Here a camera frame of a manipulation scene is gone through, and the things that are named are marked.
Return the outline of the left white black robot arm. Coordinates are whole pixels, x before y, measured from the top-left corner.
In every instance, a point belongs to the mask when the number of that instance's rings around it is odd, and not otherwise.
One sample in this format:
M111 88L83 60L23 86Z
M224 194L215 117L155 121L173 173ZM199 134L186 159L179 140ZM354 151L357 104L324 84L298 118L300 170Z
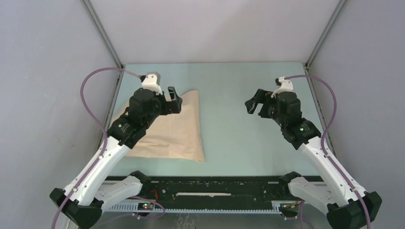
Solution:
M93 227L111 206L129 198L147 198L151 179L135 171L110 187L100 186L115 165L146 135L160 115L181 112L182 98L173 86L168 87L170 101L164 93L139 88L129 99L129 105L107 131L102 146L86 167L65 188L55 188L51 200L58 209L81 229Z

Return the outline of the beige wrapping cloth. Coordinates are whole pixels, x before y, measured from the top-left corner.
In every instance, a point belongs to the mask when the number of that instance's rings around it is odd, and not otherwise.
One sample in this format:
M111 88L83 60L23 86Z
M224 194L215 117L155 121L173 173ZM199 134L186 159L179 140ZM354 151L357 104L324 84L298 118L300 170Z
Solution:
M187 159L205 162L200 124L200 93L181 95L179 114L161 115L125 155L135 158Z

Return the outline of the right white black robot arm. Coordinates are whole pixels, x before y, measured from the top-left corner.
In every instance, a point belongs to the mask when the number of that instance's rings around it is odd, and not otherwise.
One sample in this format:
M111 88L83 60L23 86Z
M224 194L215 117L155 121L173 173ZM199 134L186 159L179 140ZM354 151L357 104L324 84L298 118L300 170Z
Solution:
M245 102L247 112L253 114L261 104L258 115L274 120L283 137L315 167L327 189L308 182L291 172L281 177L278 194L283 199L298 197L326 215L333 229L361 229L377 216L382 198L368 192L341 165L334 154L321 148L321 133L302 116L301 102L294 92L274 94L258 89Z

